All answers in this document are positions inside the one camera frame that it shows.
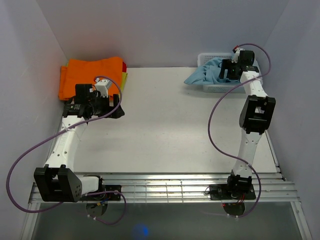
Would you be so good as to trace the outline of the light blue trousers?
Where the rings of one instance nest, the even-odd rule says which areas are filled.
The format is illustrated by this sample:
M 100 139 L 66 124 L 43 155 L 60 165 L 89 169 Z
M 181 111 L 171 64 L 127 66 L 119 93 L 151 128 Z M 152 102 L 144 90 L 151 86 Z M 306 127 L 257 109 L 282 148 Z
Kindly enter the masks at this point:
M 223 58 L 214 57 L 196 70 L 184 81 L 186 85 L 237 85 L 239 80 L 219 78 Z

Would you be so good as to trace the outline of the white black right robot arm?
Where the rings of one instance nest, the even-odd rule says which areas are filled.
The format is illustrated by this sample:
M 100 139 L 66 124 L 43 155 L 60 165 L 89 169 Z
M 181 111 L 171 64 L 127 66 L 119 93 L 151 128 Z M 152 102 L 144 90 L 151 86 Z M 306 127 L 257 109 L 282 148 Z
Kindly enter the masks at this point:
M 247 95 L 239 117 L 241 142 L 238 157 L 246 162 L 237 160 L 227 184 L 223 184 L 220 194 L 230 199 L 256 198 L 252 185 L 252 170 L 258 143 L 269 128 L 276 105 L 276 100 L 267 95 L 263 89 L 259 68 L 254 66 L 255 53 L 237 47 L 232 59 L 224 59 L 221 63 L 219 78 L 239 80 Z

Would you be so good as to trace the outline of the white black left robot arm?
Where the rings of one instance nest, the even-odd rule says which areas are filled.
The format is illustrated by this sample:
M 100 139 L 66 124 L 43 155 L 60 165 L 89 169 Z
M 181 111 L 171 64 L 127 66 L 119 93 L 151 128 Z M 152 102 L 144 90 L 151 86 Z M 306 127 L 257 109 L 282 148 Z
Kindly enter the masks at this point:
M 124 116 L 118 94 L 109 95 L 112 82 L 99 78 L 95 84 L 78 83 L 75 95 L 66 101 L 61 120 L 62 134 L 43 167 L 34 171 L 34 180 L 45 202 L 78 202 L 90 194 L 95 200 L 106 195 L 99 176 L 77 176 L 76 152 L 89 120 L 96 117 L 118 119 Z

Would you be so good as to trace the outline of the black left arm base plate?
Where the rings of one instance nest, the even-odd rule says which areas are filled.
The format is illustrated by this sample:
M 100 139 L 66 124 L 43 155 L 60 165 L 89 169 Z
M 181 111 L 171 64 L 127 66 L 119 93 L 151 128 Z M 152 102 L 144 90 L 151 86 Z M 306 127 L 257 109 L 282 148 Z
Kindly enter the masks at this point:
M 121 185 L 104 185 L 102 184 L 95 193 L 100 192 L 121 192 Z M 102 193 L 97 195 L 84 195 L 80 198 L 81 201 L 96 201 L 96 202 L 106 202 L 106 201 L 120 201 L 121 196 L 115 193 Z

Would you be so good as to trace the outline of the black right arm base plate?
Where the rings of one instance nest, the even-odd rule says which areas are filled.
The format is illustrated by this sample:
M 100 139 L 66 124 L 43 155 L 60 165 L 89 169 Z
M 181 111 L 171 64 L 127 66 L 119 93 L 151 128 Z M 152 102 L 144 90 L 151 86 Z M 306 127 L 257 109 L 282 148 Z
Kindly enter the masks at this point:
M 230 188 L 227 184 L 211 184 L 208 187 L 211 200 L 255 200 L 256 194 L 253 185 L 249 188 Z

